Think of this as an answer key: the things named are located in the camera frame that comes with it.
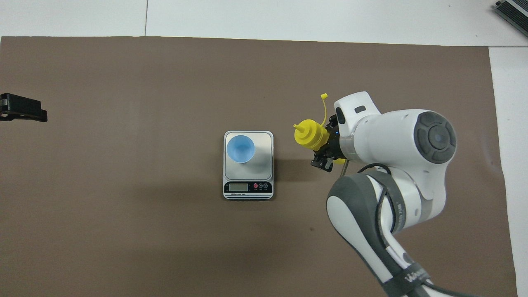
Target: scale display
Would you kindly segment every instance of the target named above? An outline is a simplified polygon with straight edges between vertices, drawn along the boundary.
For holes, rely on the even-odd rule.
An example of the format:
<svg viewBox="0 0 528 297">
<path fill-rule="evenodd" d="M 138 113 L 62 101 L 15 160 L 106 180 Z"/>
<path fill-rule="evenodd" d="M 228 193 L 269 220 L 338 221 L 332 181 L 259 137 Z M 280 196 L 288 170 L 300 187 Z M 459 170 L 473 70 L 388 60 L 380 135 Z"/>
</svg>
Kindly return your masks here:
<svg viewBox="0 0 528 297">
<path fill-rule="evenodd" d="M 271 132 L 226 132 L 223 162 L 223 195 L 226 199 L 268 200 L 273 196 Z"/>
</svg>

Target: scale platform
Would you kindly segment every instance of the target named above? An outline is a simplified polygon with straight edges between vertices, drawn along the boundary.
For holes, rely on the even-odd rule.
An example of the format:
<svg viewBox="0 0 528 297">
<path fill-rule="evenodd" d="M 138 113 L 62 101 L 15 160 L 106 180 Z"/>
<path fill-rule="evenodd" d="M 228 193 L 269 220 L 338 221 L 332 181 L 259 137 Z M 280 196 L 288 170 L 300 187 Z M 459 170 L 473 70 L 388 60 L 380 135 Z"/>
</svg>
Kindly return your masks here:
<svg viewBox="0 0 528 297">
<path fill-rule="evenodd" d="M 254 155 L 244 163 L 228 154 L 229 142 L 243 135 L 254 144 Z M 227 131 L 224 135 L 224 197 L 229 200 L 268 200 L 274 193 L 273 134 L 269 131 Z"/>
</svg>

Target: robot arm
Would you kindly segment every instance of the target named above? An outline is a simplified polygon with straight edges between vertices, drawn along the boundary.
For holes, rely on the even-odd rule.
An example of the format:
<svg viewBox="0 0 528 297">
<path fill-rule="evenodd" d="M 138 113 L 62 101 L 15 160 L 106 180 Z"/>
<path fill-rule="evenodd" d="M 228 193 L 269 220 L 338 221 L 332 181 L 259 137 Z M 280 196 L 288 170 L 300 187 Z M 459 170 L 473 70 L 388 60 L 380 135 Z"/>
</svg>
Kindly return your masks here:
<svg viewBox="0 0 528 297">
<path fill-rule="evenodd" d="M 296 126 L 298 143 L 311 140 L 312 165 L 330 171 L 334 160 L 345 158 L 378 168 L 335 182 L 326 205 L 336 231 L 390 297 L 471 296 L 434 286 L 392 236 L 442 211 L 445 172 L 456 148 L 449 122 L 421 109 L 382 115 L 366 92 L 346 96 L 334 107 L 336 116 L 325 128 L 308 128 L 310 120 Z"/>
</svg>

